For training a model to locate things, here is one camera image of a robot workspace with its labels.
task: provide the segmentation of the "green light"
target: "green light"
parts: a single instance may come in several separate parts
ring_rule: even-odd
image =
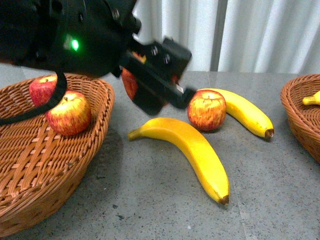
[[[78,42],[78,40],[72,40],[72,41],[71,41],[71,46],[72,46],[73,50],[77,51],[78,48],[79,48],[79,42]]]

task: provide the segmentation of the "banana stem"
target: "banana stem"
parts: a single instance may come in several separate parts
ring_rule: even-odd
[[[267,138],[267,139],[270,139],[274,136],[275,134],[275,130],[274,129],[268,129],[265,131],[264,133],[264,137]]]
[[[137,138],[139,138],[139,137],[141,137],[140,129],[139,129],[139,128],[134,129],[134,130],[132,130],[132,131],[130,131],[130,132],[128,133],[128,139],[129,139],[129,140],[134,140],[134,139],[137,139]]]
[[[317,104],[317,99],[314,96],[306,96],[302,100],[304,105]]]

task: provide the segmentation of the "banana tip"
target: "banana tip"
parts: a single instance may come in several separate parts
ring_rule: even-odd
[[[139,129],[134,129],[134,130],[132,130],[132,131],[130,131],[129,133],[128,133],[128,139],[129,140],[134,140],[134,139],[136,139],[136,138],[138,138],[139,137]]]
[[[302,99],[302,103],[304,105],[312,105],[314,104],[316,101],[316,98],[314,96],[305,96],[303,99]]]
[[[224,206],[228,205],[229,204],[229,195],[226,195],[223,198],[221,198],[219,203],[221,203]]]
[[[267,139],[271,139],[275,134],[275,130],[274,129],[268,129],[264,132],[264,137],[266,137]]]

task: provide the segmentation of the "gray table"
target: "gray table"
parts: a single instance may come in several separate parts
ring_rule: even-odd
[[[6,86],[46,74],[0,65]],[[260,107],[273,121],[266,142],[227,116],[206,133],[230,180],[230,204],[202,189],[171,143],[128,141],[150,118],[127,97],[122,81],[104,79],[116,99],[107,137],[74,195],[54,215],[7,240],[319,240],[320,165],[291,133],[280,90],[293,74],[187,72],[182,85],[223,88]],[[160,116],[188,121],[168,106]]]

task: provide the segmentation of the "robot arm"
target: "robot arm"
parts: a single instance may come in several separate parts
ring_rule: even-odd
[[[163,43],[137,42],[133,36],[141,22],[132,14],[135,4],[136,0],[0,0],[0,62],[57,73],[60,84],[51,98],[56,100],[43,111],[63,97],[63,73],[93,78],[112,73],[118,78],[122,68],[136,76],[133,102],[147,114],[158,114],[167,102],[185,109],[195,90],[182,89],[171,79],[181,78],[192,55],[168,38]],[[132,52],[146,56],[146,63]]]

